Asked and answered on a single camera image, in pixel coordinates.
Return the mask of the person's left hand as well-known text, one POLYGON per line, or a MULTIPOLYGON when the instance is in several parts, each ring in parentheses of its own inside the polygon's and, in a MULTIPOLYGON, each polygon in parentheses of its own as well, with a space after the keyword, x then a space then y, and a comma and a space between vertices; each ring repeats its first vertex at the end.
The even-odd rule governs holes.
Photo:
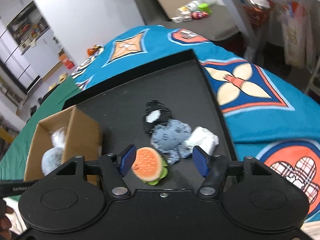
POLYGON ((14 210, 7 206, 7 203, 1 199, 1 239, 11 240, 10 228, 12 227, 7 214, 13 214, 14 210))

